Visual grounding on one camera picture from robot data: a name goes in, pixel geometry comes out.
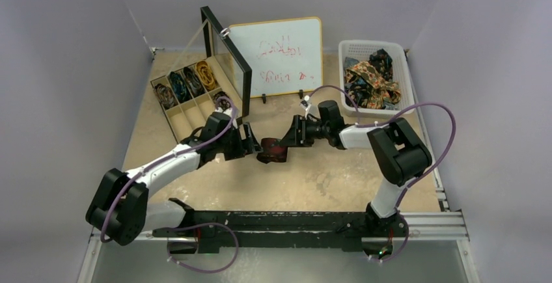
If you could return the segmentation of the dark red patterned tie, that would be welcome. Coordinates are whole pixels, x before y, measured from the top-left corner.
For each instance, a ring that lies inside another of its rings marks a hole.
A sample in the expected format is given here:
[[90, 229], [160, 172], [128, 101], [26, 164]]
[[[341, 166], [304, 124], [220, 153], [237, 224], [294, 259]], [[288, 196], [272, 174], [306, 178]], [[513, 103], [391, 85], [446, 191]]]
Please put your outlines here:
[[285, 163], [287, 161], [288, 147], [280, 145], [280, 139], [263, 138], [260, 142], [262, 152], [257, 153], [256, 159], [264, 164]]

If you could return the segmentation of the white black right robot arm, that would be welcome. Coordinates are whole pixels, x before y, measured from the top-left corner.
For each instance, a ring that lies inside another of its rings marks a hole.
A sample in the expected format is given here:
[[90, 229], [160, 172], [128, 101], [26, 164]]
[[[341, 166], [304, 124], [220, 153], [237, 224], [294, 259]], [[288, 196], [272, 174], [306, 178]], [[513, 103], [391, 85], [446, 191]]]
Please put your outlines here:
[[316, 139], [325, 139], [338, 150], [372, 150], [383, 181], [366, 207], [365, 226], [371, 234], [382, 235], [397, 217], [408, 183], [420, 178], [432, 165], [429, 150], [404, 118], [382, 126], [347, 124], [334, 100], [319, 103], [318, 112], [319, 116], [294, 115], [290, 129], [277, 145], [311, 147]]

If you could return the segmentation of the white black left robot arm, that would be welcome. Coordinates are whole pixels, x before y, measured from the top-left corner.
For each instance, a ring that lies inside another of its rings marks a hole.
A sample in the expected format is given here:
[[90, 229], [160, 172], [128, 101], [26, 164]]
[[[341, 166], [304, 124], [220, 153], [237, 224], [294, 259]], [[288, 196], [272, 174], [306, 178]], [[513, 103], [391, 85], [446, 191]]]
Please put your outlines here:
[[100, 231], [105, 243], [130, 244], [142, 231], [169, 228], [179, 237], [188, 236], [194, 219], [174, 202], [169, 215], [155, 219], [150, 197], [184, 174], [196, 171], [223, 154], [225, 160], [262, 152], [248, 123], [239, 124], [230, 114], [212, 113], [204, 126], [194, 130], [172, 150], [155, 160], [122, 171], [108, 170], [92, 198], [85, 220]]

